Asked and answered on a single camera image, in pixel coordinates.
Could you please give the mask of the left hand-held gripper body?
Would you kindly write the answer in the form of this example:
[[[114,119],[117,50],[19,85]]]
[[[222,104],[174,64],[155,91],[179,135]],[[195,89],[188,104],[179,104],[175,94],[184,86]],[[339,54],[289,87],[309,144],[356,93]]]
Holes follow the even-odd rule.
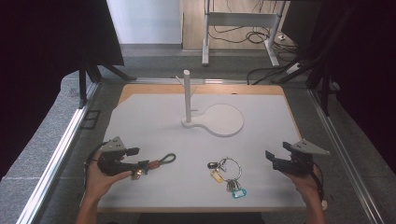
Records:
[[[131,171],[137,167],[136,163],[123,163],[121,160],[127,156],[125,154],[127,147],[122,143],[121,139],[117,136],[102,147],[102,154],[98,161],[100,170],[106,175],[117,175],[122,172]]]

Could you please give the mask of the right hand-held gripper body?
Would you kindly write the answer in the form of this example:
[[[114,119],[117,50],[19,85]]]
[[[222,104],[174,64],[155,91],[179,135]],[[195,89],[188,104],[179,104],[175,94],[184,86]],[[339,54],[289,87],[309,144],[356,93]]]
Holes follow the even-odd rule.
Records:
[[[275,157],[275,160],[272,161],[274,170],[290,175],[309,175],[314,170],[314,154],[326,156],[331,155],[328,150],[325,150],[305,139],[295,144],[291,144],[291,147],[294,149],[294,152],[290,152],[289,160]]]

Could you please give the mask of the white key holder stand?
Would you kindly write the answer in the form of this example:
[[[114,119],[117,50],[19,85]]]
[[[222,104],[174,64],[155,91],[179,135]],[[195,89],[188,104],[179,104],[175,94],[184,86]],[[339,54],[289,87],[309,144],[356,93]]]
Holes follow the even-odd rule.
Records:
[[[208,107],[204,112],[194,116],[191,109],[191,72],[183,71],[183,79],[176,77],[184,89],[185,117],[181,124],[185,128],[203,128],[218,137],[236,135],[244,126],[244,117],[239,109],[233,105],[216,104]]]

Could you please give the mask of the person's right hand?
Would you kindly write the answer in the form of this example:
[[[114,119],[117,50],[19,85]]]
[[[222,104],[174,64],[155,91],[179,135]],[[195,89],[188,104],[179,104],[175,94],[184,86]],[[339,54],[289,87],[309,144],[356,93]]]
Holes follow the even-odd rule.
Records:
[[[294,184],[296,190],[301,194],[305,203],[310,201],[321,202],[318,194],[318,185],[312,175],[296,176],[285,174]]]

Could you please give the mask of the person's left hand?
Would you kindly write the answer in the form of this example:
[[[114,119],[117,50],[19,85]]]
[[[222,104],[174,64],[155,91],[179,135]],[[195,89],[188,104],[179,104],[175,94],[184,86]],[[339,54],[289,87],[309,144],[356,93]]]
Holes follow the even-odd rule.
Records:
[[[114,183],[125,179],[132,174],[131,171],[122,172],[117,175],[104,174],[98,166],[101,154],[101,151],[97,151],[89,164],[86,189],[83,198],[84,201],[98,202],[109,191]]]

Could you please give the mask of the white table mat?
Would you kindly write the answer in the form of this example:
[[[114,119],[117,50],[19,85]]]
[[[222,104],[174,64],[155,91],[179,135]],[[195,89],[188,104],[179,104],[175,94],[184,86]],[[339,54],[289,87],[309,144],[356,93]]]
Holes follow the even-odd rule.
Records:
[[[199,127],[185,128],[181,94],[134,94],[112,112],[105,138],[118,136],[138,147],[131,162],[177,158],[142,175],[114,184],[99,203],[101,211],[215,212],[281,211],[304,203],[290,180],[273,169],[265,151],[288,158],[284,142],[300,135],[282,95],[196,94],[195,113],[216,104],[233,105],[244,126],[231,137]]]

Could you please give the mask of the black stand legs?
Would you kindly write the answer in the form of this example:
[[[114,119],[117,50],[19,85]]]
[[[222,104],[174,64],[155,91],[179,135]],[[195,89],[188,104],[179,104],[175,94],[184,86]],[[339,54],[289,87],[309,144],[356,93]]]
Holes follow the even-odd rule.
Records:
[[[136,80],[136,77],[125,74],[113,64],[97,58],[86,57],[82,60],[78,70],[79,108],[83,108],[88,102],[87,77],[89,77],[93,83],[99,83],[102,81],[102,75],[98,68],[99,65],[124,80]]]
[[[302,75],[305,72],[310,71],[310,74],[305,82],[305,86],[308,89],[314,89],[321,84],[321,90],[319,92],[319,102],[320,108],[325,113],[326,116],[329,115],[328,111],[328,100],[330,93],[330,73],[327,66],[327,58],[328,56],[321,52],[314,60],[303,65],[299,69],[294,72],[282,77],[281,79],[276,80],[276,84],[286,83],[299,75]]]

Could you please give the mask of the white power strip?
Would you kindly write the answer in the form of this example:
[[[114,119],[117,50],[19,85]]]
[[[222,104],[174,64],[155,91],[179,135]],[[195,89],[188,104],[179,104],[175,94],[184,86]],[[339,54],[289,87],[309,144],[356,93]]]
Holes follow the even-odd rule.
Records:
[[[289,75],[289,74],[291,74],[291,73],[293,73],[293,72],[299,70],[300,67],[301,67],[301,65],[300,65],[299,63],[295,63],[293,66],[291,66],[291,67],[286,71],[286,73]]]

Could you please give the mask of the black curtain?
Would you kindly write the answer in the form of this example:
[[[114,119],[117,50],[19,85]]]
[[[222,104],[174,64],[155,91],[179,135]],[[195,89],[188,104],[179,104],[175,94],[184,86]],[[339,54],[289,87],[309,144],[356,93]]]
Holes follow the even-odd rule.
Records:
[[[0,0],[0,178],[86,63],[123,64],[107,0]]]
[[[337,100],[396,174],[396,0],[291,0],[282,32],[324,64]]]

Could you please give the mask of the aluminium rail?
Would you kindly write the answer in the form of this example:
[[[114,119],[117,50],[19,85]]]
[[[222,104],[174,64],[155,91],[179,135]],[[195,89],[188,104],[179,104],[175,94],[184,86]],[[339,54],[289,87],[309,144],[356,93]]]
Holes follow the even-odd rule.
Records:
[[[331,118],[321,108],[321,101],[317,92],[315,90],[308,89],[307,94],[311,99],[312,104],[314,105],[327,134],[329,135],[334,151],[337,154],[339,161],[342,163],[344,170],[346,171],[349,182],[351,183],[351,186],[354,189],[361,203],[361,207],[369,219],[369,222],[371,224],[385,224],[372,195],[364,184],[361,175],[355,167],[352,159],[350,159],[347,149],[338,132],[336,131]]]
[[[125,83],[130,84],[184,84],[184,78],[152,78],[152,77],[138,77],[136,80],[126,80]],[[247,85],[245,80],[234,79],[217,79],[217,78],[191,78],[191,85]]]
[[[92,97],[95,95],[98,87],[98,83],[92,83],[89,86],[87,93],[88,102],[82,108],[79,108],[75,111],[73,117],[68,123],[66,130],[64,131],[60,142],[55,148],[49,163],[44,170],[44,173],[38,179],[35,189],[33,190],[15,224],[32,224],[34,222],[35,216],[37,215],[50,191],[52,182],[54,181],[55,176],[61,167],[66,153],[74,141],[75,135],[85,115],[87,114],[88,108],[92,103]]]

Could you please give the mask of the white metal desk frame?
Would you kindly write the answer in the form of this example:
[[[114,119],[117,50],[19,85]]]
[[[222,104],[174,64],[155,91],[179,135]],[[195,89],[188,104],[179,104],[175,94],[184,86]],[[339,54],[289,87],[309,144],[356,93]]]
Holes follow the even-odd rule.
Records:
[[[243,26],[243,27],[263,27],[270,30],[270,36],[264,41],[269,59],[273,67],[279,67],[279,62],[273,49],[276,33],[282,19],[286,5],[285,1],[280,2],[277,13],[233,13],[233,12],[213,12],[210,10],[211,0],[205,0],[205,35],[202,46],[202,65],[209,65],[209,27],[210,26]]]

